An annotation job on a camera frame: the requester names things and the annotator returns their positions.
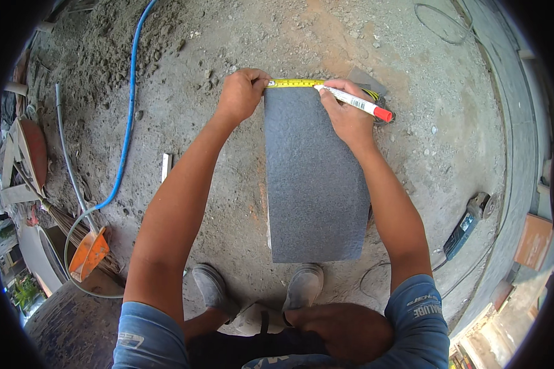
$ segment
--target blue t-shirt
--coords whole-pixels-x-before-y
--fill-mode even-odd
[[[391,294],[384,312],[394,328],[394,344],[382,357],[357,368],[447,368],[450,340],[433,278],[408,278]],[[113,369],[188,368],[181,327],[167,314],[139,302],[121,309]],[[243,366],[291,369],[299,365],[334,365],[327,355],[258,358]]]

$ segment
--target orange dustpan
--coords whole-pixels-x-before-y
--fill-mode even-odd
[[[103,236],[105,230],[106,228],[102,227],[96,234],[91,229],[76,249],[68,269],[72,278],[78,282],[82,282],[88,277],[96,265],[109,253],[109,245]]]

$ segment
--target person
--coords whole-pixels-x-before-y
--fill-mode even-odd
[[[302,264],[289,281],[282,309],[290,328],[252,337],[225,335],[217,329],[240,307],[219,273],[198,264],[192,275],[207,308],[184,321],[183,270],[215,162],[230,133],[255,111],[269,79],[259,69],[226,77],[215,114],[150,202],[130,261],[113,368],[447,368],[448,328],[422,220],[377,149],[373,117],[324,89],[320,98],[332,127],[363,169],[375,225],[390,258],[385,317],[354,304],[312,306],[323,287],[323,271]],[[348,80],[325,85],[370,99]]]

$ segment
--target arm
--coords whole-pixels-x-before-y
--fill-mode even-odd
[[[332,80],[324,85],[370,100],[349,80]],[[320,96],[332,127],[349,146],[365,174],[376,228],[390,257],[391,292],[414,275],[432,276],[421,217],[377,149],[372,133],[373,116],[349,104],[340,105],[327,90],[321,90]]]
[[[232,130],[255,111],[270,78],[258,69],[226,77],[215,114],[148,205],[129,264],[124,302],[153,306],[182,326],[183,270],[203,220],[215,162]]]

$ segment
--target shirt sleeve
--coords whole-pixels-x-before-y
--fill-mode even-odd
[[[181,327],[167,314],[140,302],[121,307],[113,369],[188,368]]]
[[[450,339],[432,277],[406,279],[391,294],[384,313],[394,328],[394,344],[364,368],[448,367]]]

